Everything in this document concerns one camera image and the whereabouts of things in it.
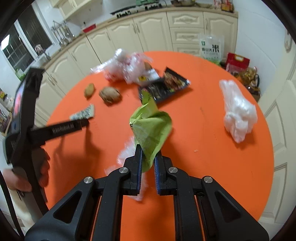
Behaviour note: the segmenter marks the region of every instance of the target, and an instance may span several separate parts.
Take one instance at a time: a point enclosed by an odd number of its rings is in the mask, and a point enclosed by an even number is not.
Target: orange tablecloth
[[[173,125],[162,154],[191,176],[214,177],[258,220],[270,193],[274,157],[266,120],[251,94],[238,84],[243,95],[256,105],[258,123],[244,142],[237,144],[223,125],[224,100],[218,85],[221,79],[233,79],[229,73],[188,54],[146,54],[160,75],[168,66],[191,81],[188,89],[159,105],[160,110],[169,113]],[[96,92],[86,100],[83,90],[89,83],[94,83]],[[49,208],[84,177],[105,176],[104,169],[116,164],[117,155],[132,136],[129,118],[141,105],[137,86],[114,83],[123,99],[106,106],[98,92],[108,85],[103,74],[87,76],[64,97],[48,121],[66,121],[90,103],[95,105],[95,118],[88,129],[46,143],[51,156],[49,185],[45,188]],[[121,240],[173,241],[173,198],[156,194],[153,167],[147,181],[149,188],[142,202],[126,196],[123,199]]]

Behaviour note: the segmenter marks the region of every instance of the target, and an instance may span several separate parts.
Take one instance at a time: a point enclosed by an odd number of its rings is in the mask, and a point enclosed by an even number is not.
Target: window
[[[38,44],[46,50],[52,45],[52,42],[30,5],[9,29],[1,42],[1,49],[15,70],[25,71],[38,58],[35,51]]]
[[[17,20],[33,48],[37,44],[41,44],[43,49],[51,46],[52,43],[38,21],[32,6],[29,6]]]
[[[34,61],[33,57],[19,38],[14,26],[8,31],[5,38],[7,37],[9,38],[8,44],[5,47],[2,42],[1,49],[14,69],[25,71],[25,69]]]

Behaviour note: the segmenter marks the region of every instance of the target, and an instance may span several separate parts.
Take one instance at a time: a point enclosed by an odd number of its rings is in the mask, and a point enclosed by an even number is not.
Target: black snack package
[[[142,100],[142,90],[146,90],[154,98],[156,103],[166,100],[176,92],[187,88],[190,81],[177,74],[170,68],[166,68],[163,77],[155,80],[146,87],[139,87],[139,97]]]

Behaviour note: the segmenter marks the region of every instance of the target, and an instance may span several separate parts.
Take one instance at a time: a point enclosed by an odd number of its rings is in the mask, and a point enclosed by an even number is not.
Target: kitchen cabinet
[[[63,0],[49,0],[52,7],[57,7]]]
[[[57,91],[58,87],[55,82],[50,78],[50,76],[44,72],[43,79],[40,85],[39,97],[36,100],[35,113],[37,114],[35,118],[40,123],[47,122],[48,118],[62,100],[64,94],[61,90]]]
[[[237,18],[223,14],[204,12],[205,34],[224,36],[224,58],[235,52],[237,42]]]
[[[107,28],[95,31],[88,35],[87,38],[102,63],[114,56],[116,48]]]
[[[129,53],[143,53],[143,48],[132,19],[124,20],[107,27],[115,48],[122,48]]]
[[[73,57],[84,76],[90,74],[91,68],[101,64],[87,37],[76,43],[68,52]]]
[[[171,28],[173,44],[199,44],[200,35],[204,34],[203,28]]]
[[[200,45],[197,44],[173,44],[173,50],[175,52],[192,54],[194,56],[200,56]]]
[[[65,20],[69,19],[72,15],[82,10],[83,7],[89,5],[92,2],[99,2],[102,4],[102,0],[51,0],[58,1],[56,5],[59,5],[59,10]]]
[[[172,51],[172,39],[165,12],[133,18],[144,51]]]
[[[34,125],[41,128],[43,126],[45,126],[47,123],[46,120],[44,120],[43,118],[41,118],[36,112],[35,112],[35,118],[34,118]]]
[[[64,19],[67,19],[74,11],[75,6],[73,0],[66,0],[59,5],[59,10]]]
[[[84,78],[83,73],[68,51],[62,54],[46,72],[65,94]]]
[[[167,12],[168,22],[171,28],[188,27],[204,28],[203,12],[196,11],[176,11]]]

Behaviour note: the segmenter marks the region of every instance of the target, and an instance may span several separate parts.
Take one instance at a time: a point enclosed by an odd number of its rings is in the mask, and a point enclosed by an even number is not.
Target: stove
[[[131,15],[137,12],[144,12],[144,11],[158,9],[162,7],[163,6],[160,3],[145,4],[141,6],[134,5],[134,6],[125,7],[117,11],[111,12],[110,14],[116,15],[117,18],[122,18],[124,16]]]

